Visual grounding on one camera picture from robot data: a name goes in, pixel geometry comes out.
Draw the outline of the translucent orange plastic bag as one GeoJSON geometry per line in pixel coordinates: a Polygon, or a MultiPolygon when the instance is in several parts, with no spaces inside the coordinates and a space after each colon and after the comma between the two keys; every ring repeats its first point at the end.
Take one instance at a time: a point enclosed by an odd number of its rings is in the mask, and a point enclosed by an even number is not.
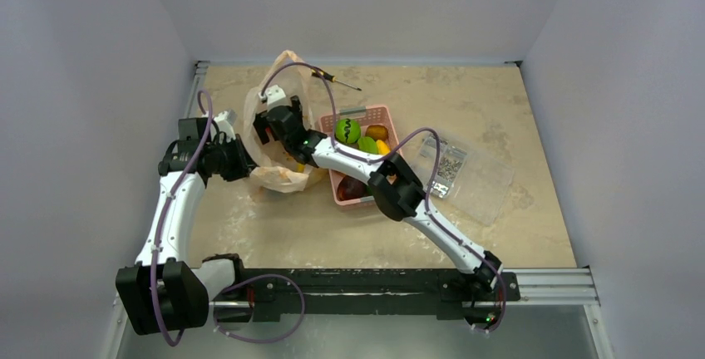
{"type": "Polygon", "coordinates": [[[298,162],[284,149],[279,141],[270,137],[270,142],[262,145],[253,122],[258,113],[266,110],[266,105],[260,102],[259,93],[270,77],[270,86],[279,85],[285,90],[288,98],[297,96],[303,107],[303,123],[312,129],[314,127],[313,109],[309,93],[313,77],[311,70],[302,65],[303,58],[291,50],[285,50],[275,59],[273,65],[265,74],[263,80],[251,88],[244,101],[243,131],[241,138],[245,149],[255,161],[257,167],[249,176],[249,182],[284,194],[292,194],[311,188],[326,175],[325,170],[305,165],[303,173],[297,172],[298,162]]]}

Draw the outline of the green striped fake watermelon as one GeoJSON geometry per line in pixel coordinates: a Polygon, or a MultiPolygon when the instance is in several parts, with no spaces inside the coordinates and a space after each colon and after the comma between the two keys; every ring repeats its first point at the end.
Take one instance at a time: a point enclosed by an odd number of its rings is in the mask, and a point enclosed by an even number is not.
{"type": "Polygon", "coordinates": [[[334,136],[342,144],[354,145],[362,136],[361,126],[354,119],[340,119],[336,123],[334,136]]]}

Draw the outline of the dark brown fake fruit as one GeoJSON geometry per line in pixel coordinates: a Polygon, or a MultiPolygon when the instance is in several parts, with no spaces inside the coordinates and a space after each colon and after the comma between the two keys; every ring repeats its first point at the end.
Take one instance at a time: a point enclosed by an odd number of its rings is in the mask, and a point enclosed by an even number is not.
{"type": "Polygon", "coordinates": [[[368,195],[367,186],[362,181],[348,175],[343,176],[336,188],[336,198],[341,202],[361,199],[368,195]]]}

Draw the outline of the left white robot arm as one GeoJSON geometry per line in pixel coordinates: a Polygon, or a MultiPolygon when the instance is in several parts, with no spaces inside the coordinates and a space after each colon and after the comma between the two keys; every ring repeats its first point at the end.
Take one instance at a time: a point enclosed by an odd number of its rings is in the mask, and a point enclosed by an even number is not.
{"type": "Polygon", "coordinates": [[[220,293],[229,300],[245,295],[248,278],[234,253],[188,264],[195,214],[210,177],[246,178],[256,164],[234,131],[235,115],[220,112],[181,119],[178,138],[158,164],[160,195],[142,250],[134,265],[116,274],[116,290],[138,335],[180,332],[205,324],[210,302],[220,293]]]}

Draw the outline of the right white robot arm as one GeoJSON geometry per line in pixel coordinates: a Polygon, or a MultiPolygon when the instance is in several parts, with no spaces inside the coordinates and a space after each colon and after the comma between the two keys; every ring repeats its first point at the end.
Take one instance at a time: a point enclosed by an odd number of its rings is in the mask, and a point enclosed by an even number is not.
{"type": "Polygon", "coordinates": [[[298,97],[266,99],[266,110],[253,125],[263,143],[272,138],[299,164],[333,170],[364,183],[376,206],[387,218],[418,229],[467,275],[466,286],[477,298],[487,298],[504,287],[502,262],[490,251],[467,238],[430,201],[424,184],[396,152],[372,155],[340,146],[335,138],[306,128],[298,97]]]}

